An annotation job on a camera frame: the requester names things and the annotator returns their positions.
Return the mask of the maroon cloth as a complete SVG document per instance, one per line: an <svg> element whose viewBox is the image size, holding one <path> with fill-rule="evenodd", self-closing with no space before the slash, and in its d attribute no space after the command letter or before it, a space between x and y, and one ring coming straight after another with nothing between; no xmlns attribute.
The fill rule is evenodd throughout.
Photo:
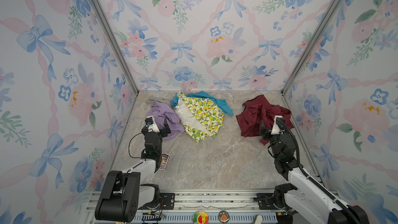
<svg viewBox="0 0 398 224"><path fill-rule="evenodd" d="M236 116L243 137L261 136L261 124L263 123L266 128L271 129L274 125L275 116L282 116L286 125L290 129L294 128L290 121L291 111L279 105L271 104L264 95L246 101L243 106L245 107L243 112Z"/></svg>

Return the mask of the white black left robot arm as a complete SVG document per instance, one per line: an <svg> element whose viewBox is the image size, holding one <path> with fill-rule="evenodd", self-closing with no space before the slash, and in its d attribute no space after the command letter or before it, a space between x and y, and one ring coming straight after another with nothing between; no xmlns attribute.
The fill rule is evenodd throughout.
<svg viewBox="0 0 398 224"><path fill-rule="evenodd" d="M167 121L158 127L153 116L147 116L141 134L145 148L140 161L123 171L107 174L96 208L95 219L130 223L140 208L160 209L163 204L159 186L144 184L146 177L157 172L162 163L163 138L171 133Z"/></svg>

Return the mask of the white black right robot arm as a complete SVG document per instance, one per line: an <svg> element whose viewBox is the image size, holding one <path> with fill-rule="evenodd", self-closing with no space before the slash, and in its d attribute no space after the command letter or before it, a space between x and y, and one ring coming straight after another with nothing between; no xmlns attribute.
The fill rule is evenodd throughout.
<svg viewBox="0 0 398 224"><path fill-rule="evenodd" d="M268 197L254 200L278 209L292 209L311 224L368 224L367 213L352 206L321 183L303 167L296 137L282 116L274 118L272 128L260 122L259 134L269 141L268 153L274 159L276 171L287 181L278 185Z"/></svg>

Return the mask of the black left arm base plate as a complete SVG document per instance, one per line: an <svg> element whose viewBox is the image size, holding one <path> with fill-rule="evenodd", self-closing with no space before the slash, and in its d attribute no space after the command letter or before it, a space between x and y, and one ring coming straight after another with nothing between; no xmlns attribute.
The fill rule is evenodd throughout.
<svg viewBox="0 0 398 224"><path fill-rule="evenodd" d="M174 193L160 193L154 201L144 204L139 210L143 211L159 211L159 210L173 210L175 206Z"/></svg>

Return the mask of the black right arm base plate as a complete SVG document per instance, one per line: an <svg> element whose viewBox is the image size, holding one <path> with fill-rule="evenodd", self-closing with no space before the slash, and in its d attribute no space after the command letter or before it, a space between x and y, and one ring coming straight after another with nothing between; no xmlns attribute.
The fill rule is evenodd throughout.
<svg viewBox="0 0 398 224"><path fill-rule="evenodd" d="M260 210L277 210L273 193L257 193L253 201L258 203Z"/></svg>

